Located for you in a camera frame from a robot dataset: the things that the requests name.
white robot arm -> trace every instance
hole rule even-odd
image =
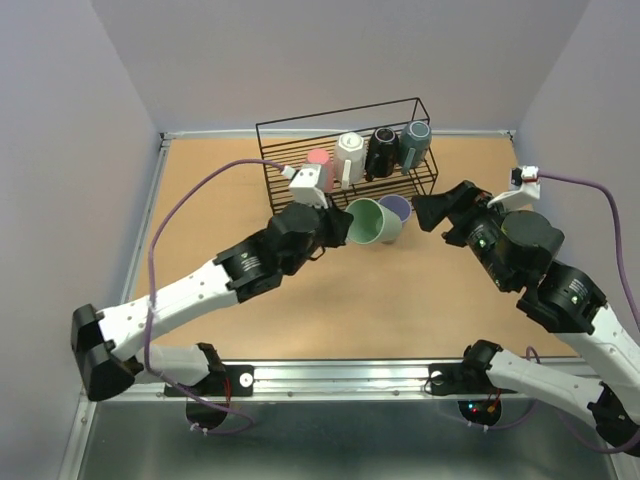
[[[213,310],[243,303],[280,286],[318,251],[345,244],[353,217],[319,188],[321,165],[286,167],[294,202],[267,227],[207,261],[188,276],[158,290],[155,319],[145,338],[149,296],[102,310],[84,305],[73,313],[71,347],[90,400],[118,395],[134,383],[158,381],[143,366],[143,347],[154,338]],[[196,387],[224,374],[213,346],[150,348],[150,366],[178,383]]]
[[[523,172],[529,172],[529,187],[518,180]],[[555,260],[564,234],[538,213],[513,210],[539,197],[536,175],[537,169],[530,167],[514,170],[520,194],[494,198],[462,182],[444,194],[414,197],[413,205],[425,231],[448,218],[453,227],[443,234],[446,243],[468,246],[499,290],[525,289],[516,307],[570,345],[602,382],[533,364],[499,345],[479,341],[461,364],[433,366],[441,377],[430,391],[521,392],[594,426],[614,447],[633,440],[625,451],[640,456],[640,347],[591,278]]]

black wire rack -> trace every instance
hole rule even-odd
[[[256,134],[262,158],[299,168],[305,163],[309,150],[314,148],[327,150],[333,160],[334,145],[345,132],[359,133],[365,138],[368,147],[369,138],[377,128],[392,128],[399,134],[413,120],[431,122],[418,97],[261,122],[256,124]],[[319,127],[313,130],[322,134],[308,137],[310,127]],[[297,135],[297,130],[307,136],[290,138]],[[269,204],[275,215],[293,201],[288,188],[289,180],[267,166],[264,167],[264,178]],[[341,190],[336,181],[330,195],[341,208],[357,198],[378,200],[392,193],[410,198],[413,195],[432,193],[437,178],[438,165],[430,148],[425,161],[410,170],[408,175],[402,175],[400,169],[396,168],[389,177],[376,178],[371,182],[363,179],[347,190]]]

white wall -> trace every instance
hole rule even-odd
[[[588,3],[92,1],[161,131],[416,95],[438,128],[514,128]]]
[[[71,312],[117,301],[157,133],[88,0],[0,15],[0,477],[57,477]]]
[[[520,125],[521,164],[599,181],[622,217],[626,270],[640,301],[640,2],[592,0]],[[631,320],[615,266],[605,198],[584,187],[542,185],[538,210],[567,235],[564,258],[608,293],[628,331]]]

wooden tabletop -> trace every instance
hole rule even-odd
[[[508,139],[436,137],[436,192],[468,179],[494,193],[516,164]],[[151,232],[208,173],[259,156],[255,139],[171,143]],[[233,168],[176,214],[156,247],[159,286],[264,228],[271,217],[262,168]],[[468,248],[445,245],[418,228],[415,215],[392,245],[350,244],[307,263],[282,286],[242,305],[202,316],[161,337],[162,345],[208,342],[225,359],[460,357],[478,339],[518,354],[533,345],[545,356],[574,355],[500,293]],[[148,293],[142,262],[136,296]]]

mug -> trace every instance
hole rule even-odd
[[[407,220],[409,220],[409,217],[411,217],[411,202],[409,202],[409,200],[404,198],[402,195],[391,193],[378,200],[378,203],[398,215],[398,217],[400,217],[402,225],[407,223]]]
[[[333,151],[333,162],[336,178],[343,190],[364,176],[365,154],[364,138],[354,132],[340,135]]]
[[[400,156],[398,165],[402,174],[416,168],[424,160],[424,156],[431,146],[431,127],[422,120],[409,122],[402,129],[400,136]]]
[[[347,238],[353,243],[392,243],[402,232],[402,220],[398,215],[375,200],[358,198],[345,212],[353,215]]]
[[[368,182],[375,177],[388,177],[398,160],[400,140],[392,129],[377,128],[369,139],[369,150],[365,162],[365,178]]]
[[[333,179],[335,175],[333,162],[331,161],[329,152],[327,152],[323,148],[314,148],[307,154],[307,163],[323,166],[323,169],[326,171],[326,180],[322,185],[318,186],[322,189],[323,192],[331,193],[331,191],[333,190]]]

